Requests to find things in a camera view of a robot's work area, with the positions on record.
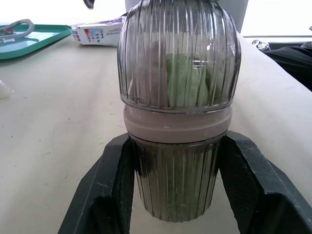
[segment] teal tray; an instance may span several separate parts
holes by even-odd
[[[25,32],[28,25],[22,24],[14,28],[15,32]],[[48,44],[71,34],[67,25],[35,24],[34,31],[28,36],[11,42],[0,42],[0,59],[11,59],[29,54]]]

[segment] clear ribbed plastic jar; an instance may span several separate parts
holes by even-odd
[[[240,66],[235,25],[217,2],[145,0],[120,35],[121,99],[163,113],[202,113],[231,104]]]
[[[159,144],[130,135],[140,196],[152,216],[184,222],[204,214],[213,195],[222,136],[189,144]]]
[[[232,117],[235,25],[214,1],[142,1],[128,13],[117,55],[145,209],[166,221],[197,218],[211,203]]]

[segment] white table surface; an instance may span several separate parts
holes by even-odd
[[[312,93],[241,38],[230,130],[250,137],[312,205]],[[81,178],[126,132],[116,48],[71,38],[0,62],[0,233],[55,234]],[[210,209],[185,223],[152,218],[135,185],[133,234],[238,234],[218,175]]]

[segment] gray plastic lid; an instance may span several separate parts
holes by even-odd
[[[144,111],[125,105],[124,121],[132,135],[158,143],[191,143],[211,139],[226,132],[232,108],[194,115]]]

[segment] cardboard box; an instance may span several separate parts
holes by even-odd
[[[82,45],[104,45],[117,47],[124,17],[72,26],[72,35]]]

